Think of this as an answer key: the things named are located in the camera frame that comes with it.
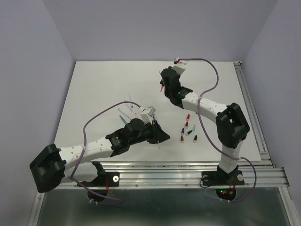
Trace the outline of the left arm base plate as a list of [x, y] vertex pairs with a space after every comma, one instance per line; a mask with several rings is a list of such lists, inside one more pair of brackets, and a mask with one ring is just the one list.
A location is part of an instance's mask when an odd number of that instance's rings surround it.
[[104, 175], [97, 176], [91, 182], [83, 181], [82, 184], [86, 187], [118, 187], [120, 173], [117, 171], [107, 171]]

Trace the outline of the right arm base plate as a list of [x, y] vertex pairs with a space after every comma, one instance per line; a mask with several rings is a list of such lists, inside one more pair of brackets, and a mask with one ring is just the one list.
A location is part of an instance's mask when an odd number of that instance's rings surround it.
[[201, 173], [201, 180], [201, 185], [205, 187], [230, 185], [242, 186], [245, 184], [242, 171], [238, 170], [238, 168], [230, 173], [224, 172], [219, 167], [216, 171], [203, 171]]

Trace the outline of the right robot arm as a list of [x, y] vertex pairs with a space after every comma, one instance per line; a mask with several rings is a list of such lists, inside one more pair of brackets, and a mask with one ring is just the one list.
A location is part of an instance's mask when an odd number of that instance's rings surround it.
[[193, 90], [182, 86], [180, 75], [183, 72], [177, 66], [164, 69], [160, 72], [160, 84], [173, 105], [195, 112], [216, 124], [217, 136], [222, 144], [216, 178], [226, 184], [233, 179], [233, 172], [238, 168], [239, 152], [250, 131], [249, 124], [238, 104], [225, 105], [200, 98]]

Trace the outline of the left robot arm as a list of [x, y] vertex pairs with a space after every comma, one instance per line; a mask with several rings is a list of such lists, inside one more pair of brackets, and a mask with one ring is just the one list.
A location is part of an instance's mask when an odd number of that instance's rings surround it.
[[88, 144], [61, 148], [55, 144], [47, 145], [30, 163], [30, 170], [39, 193], [49, 192], [61, 183], [74, 180], [98, 186], [104, 182], [105, 174], [98, 169], [89, 175], [76, 174], [81, 164], [91, 166], [93, 160], [121, 155], [131, 145], [141, 142], [156, 145], [169, 139], [157, 121], [145, 123], [133, 119], [123, 128]]

